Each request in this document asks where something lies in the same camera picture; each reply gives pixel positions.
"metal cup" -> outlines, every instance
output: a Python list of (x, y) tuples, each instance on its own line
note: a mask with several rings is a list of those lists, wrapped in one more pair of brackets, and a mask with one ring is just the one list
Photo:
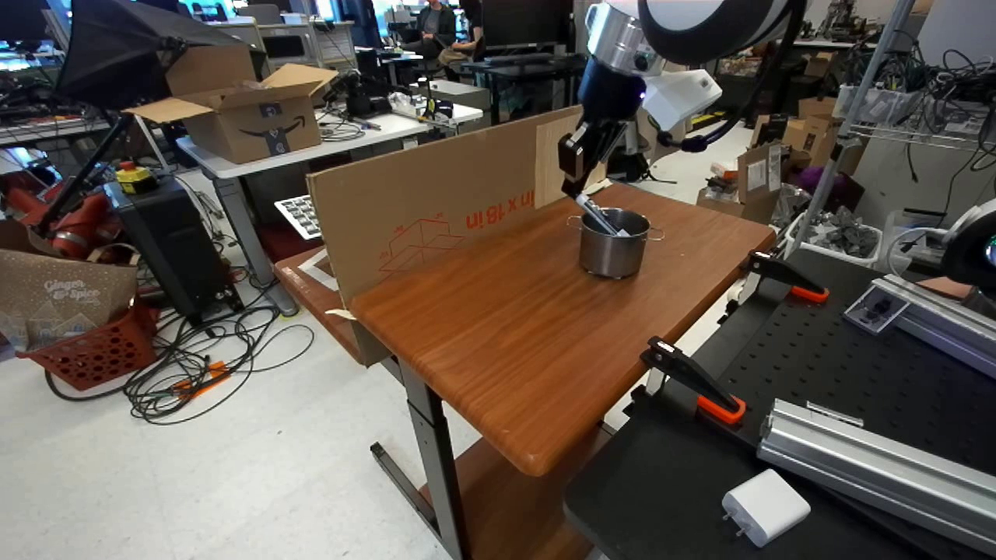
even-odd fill
[(621, 232), (602, 231), (593, 215), (581, 217), (581, 271), (626, 279), (641, 271), (650, 220), (626, 210), (602, 210)]

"gray floor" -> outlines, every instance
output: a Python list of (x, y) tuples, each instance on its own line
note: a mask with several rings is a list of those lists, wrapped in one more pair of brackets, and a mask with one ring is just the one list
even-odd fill
[[(714, 162), (734, 162), (751, 131), (706, 156), (668, 156), (649, 190), (695, 201)], [(692, 351), (716, 309), (682, 339)], [(372, 460), (383, 442), (423, 478), (401, 386), (383, 367), (357, 367), (307, 312), (262, 363), (316, 344), (296, 363), (253, 378), (214, 415), (183, 425), (145, 425), (124, 399), (65, 406), (31, 361), (0, 363), (0, 558), (187, 560), (187, 558), (444, 558)], [(233, 380), (197, 402), (210, 407)], [(454, 445), (475, 434), (450, 415)]]

